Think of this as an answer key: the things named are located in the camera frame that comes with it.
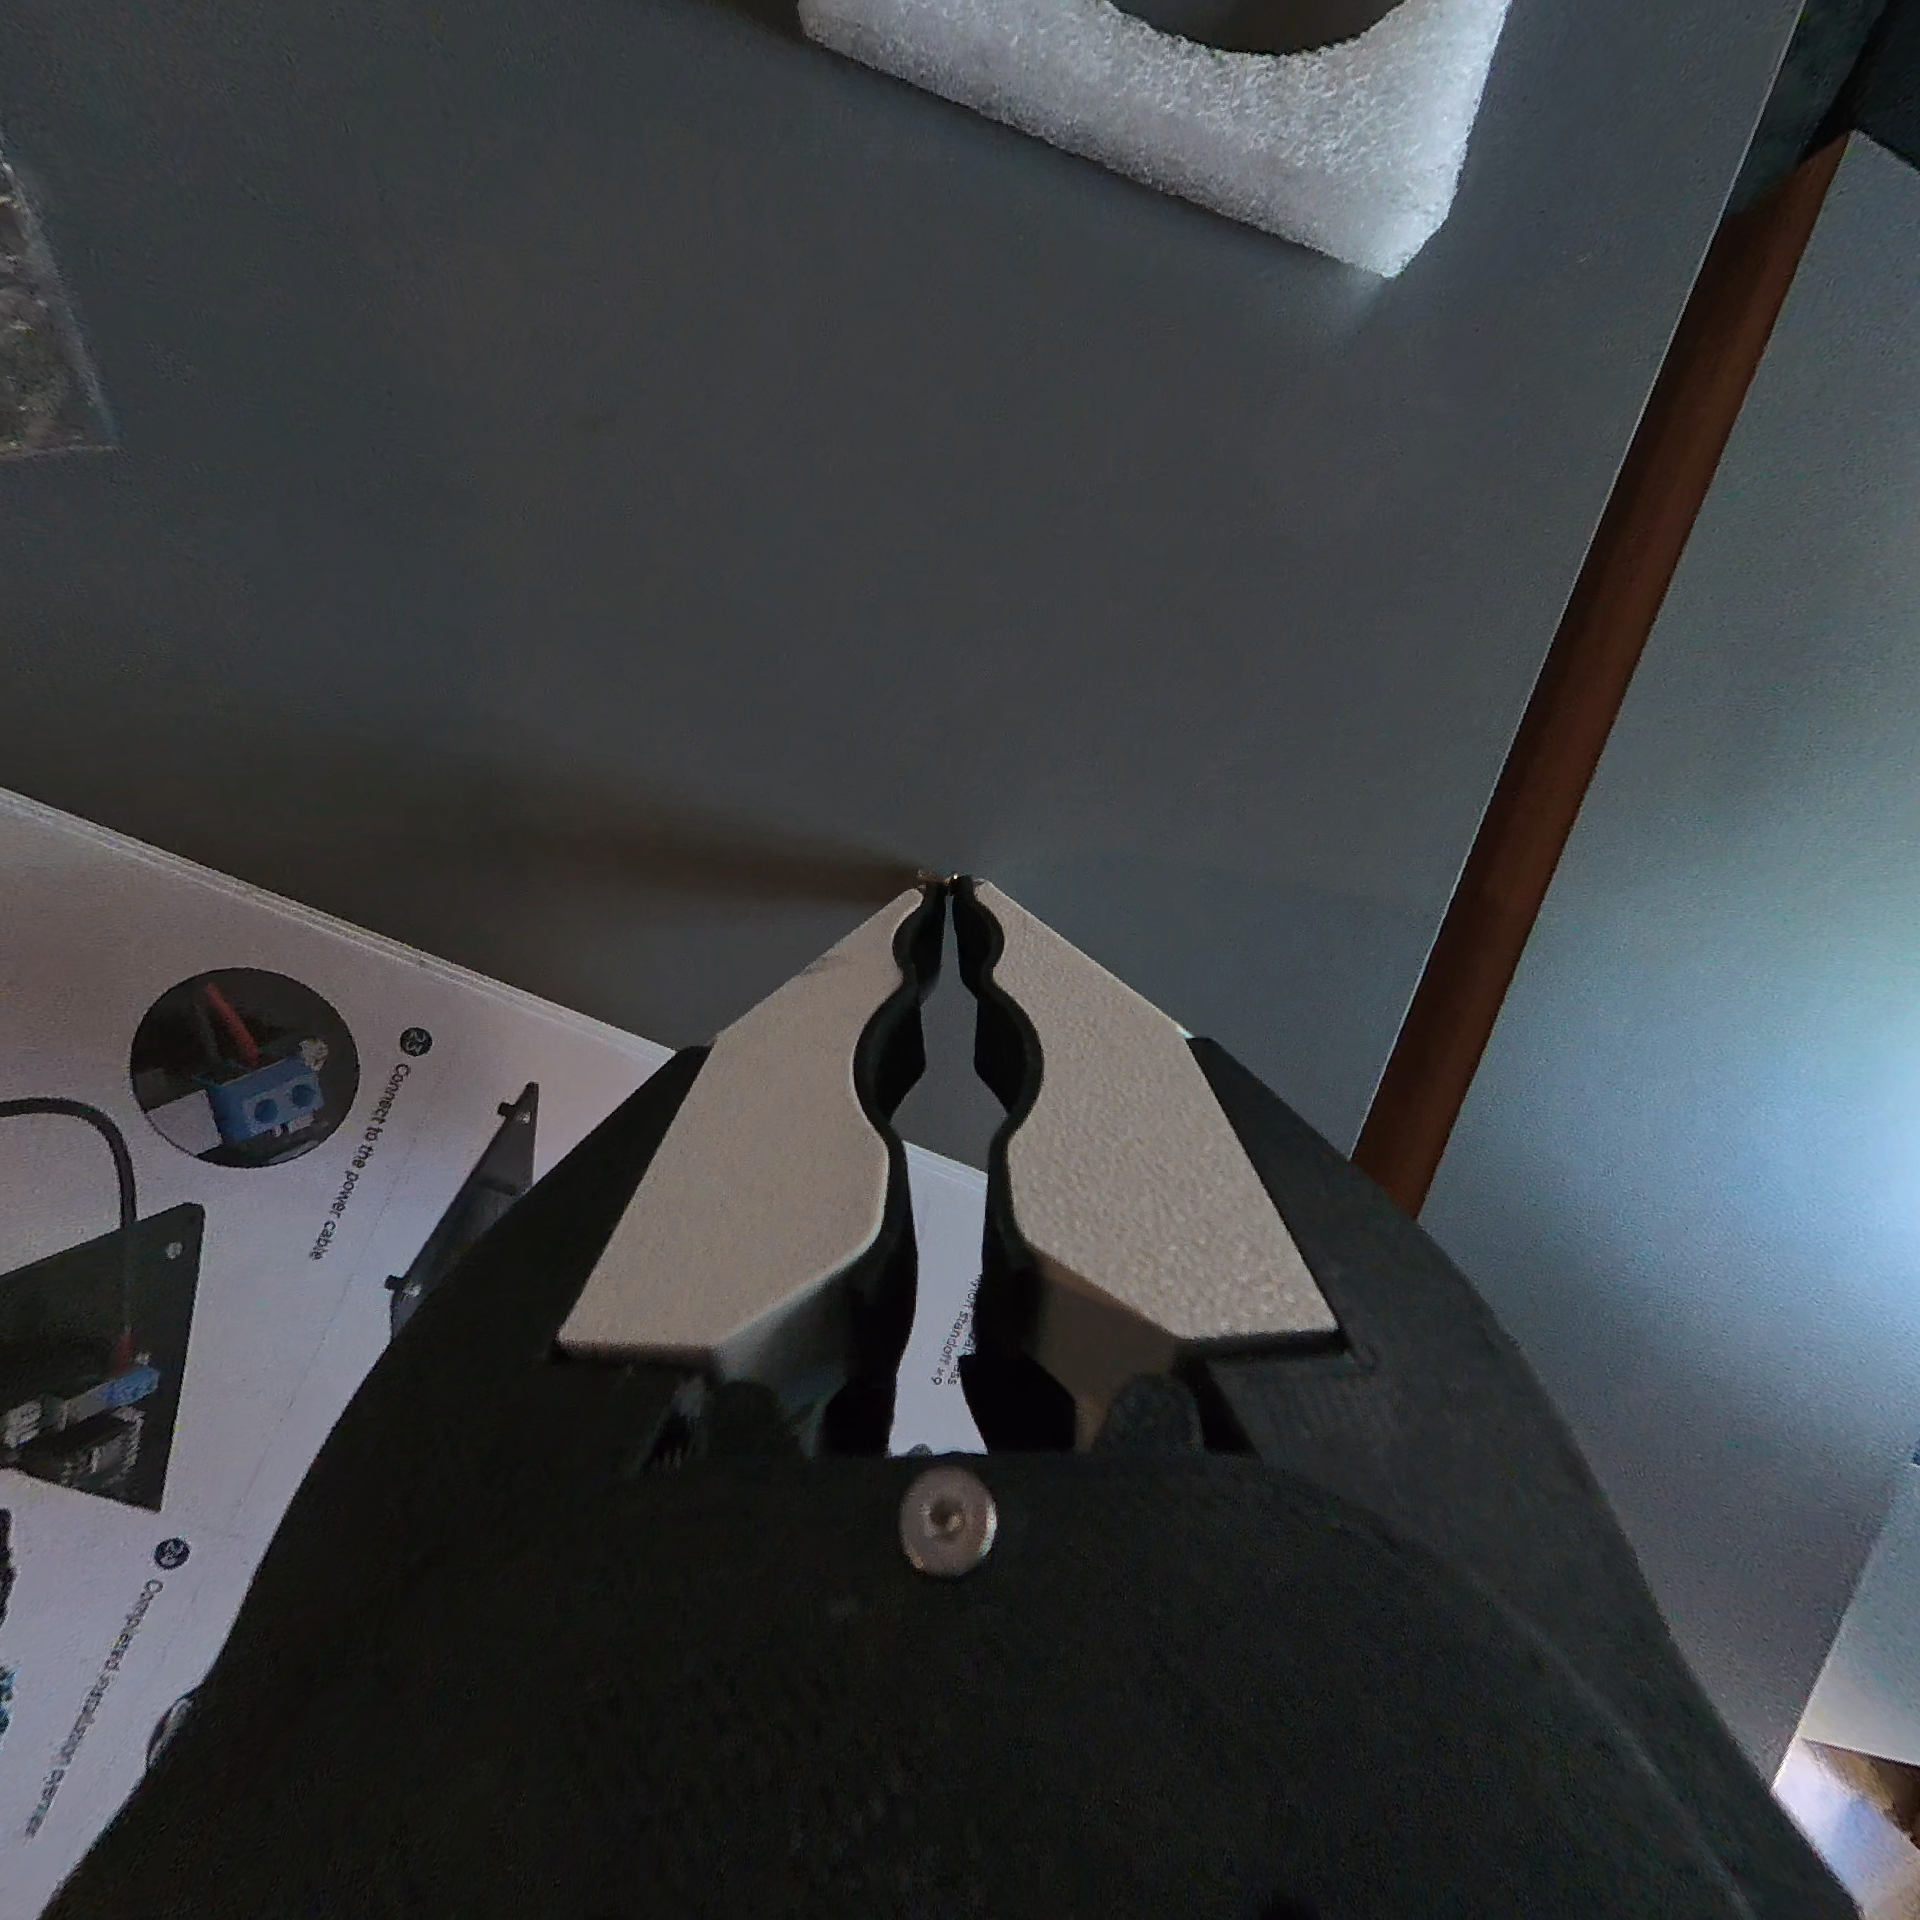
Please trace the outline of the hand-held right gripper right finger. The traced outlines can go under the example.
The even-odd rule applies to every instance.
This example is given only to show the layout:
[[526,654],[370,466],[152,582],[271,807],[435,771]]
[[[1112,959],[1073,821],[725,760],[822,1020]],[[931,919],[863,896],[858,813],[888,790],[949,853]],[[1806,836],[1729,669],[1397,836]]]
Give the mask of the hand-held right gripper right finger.
[[951,884],[992,1139],[967,1406],[1101,1419],[1141,1375],[1326,1355],[1342,1328],[1158,1006],[997,884]]

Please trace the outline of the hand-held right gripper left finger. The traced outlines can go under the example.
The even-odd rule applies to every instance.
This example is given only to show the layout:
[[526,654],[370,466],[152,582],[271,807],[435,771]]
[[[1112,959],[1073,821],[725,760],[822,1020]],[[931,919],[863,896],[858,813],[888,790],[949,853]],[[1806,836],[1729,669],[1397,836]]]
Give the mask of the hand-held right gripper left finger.
[[709,1045],[559,1328],[568,1358],[718,1383],[875,1375],[909,1207],[893,1111],[922,1069],[943,887],[909,887]]

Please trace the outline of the grey desk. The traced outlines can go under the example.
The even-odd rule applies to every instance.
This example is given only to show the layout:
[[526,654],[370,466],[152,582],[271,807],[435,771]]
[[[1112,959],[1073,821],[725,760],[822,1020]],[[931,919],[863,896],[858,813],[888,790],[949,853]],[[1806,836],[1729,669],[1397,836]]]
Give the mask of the grey desk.
[[662,1043],[983,872],[1351,1148],[1800,74],[1512,4],[1394,278],[792,4],[3,4],[3,787]]

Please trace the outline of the printed instruction manual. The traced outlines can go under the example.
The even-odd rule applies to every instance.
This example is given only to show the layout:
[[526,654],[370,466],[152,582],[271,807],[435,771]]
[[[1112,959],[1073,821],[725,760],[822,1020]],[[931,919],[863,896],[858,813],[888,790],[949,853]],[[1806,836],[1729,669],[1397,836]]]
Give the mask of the printed instruction manual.
[[3,792],[3,1915],[192,1711],[373,1363],[665,1058]]

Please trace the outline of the white foam packing insert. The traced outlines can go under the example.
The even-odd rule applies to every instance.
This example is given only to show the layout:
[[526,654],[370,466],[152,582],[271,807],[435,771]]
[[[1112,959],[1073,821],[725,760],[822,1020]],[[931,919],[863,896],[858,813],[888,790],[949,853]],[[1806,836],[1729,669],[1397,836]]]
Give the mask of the white foam packing insert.
[[1398,276],[1446,219],[1505,3],[1227,52],[1104,3],[799,3],[801,31],[1119,175]]

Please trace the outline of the cluster of labelled screw bags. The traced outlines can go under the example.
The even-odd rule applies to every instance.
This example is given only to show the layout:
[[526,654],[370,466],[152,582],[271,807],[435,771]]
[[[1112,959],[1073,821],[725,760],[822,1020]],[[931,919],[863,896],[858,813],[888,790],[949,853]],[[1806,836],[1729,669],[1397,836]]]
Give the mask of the cluster of labelled screw bags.
[[30,183],[2,155],[2,458],[24,461],[118,442],[80,315]]

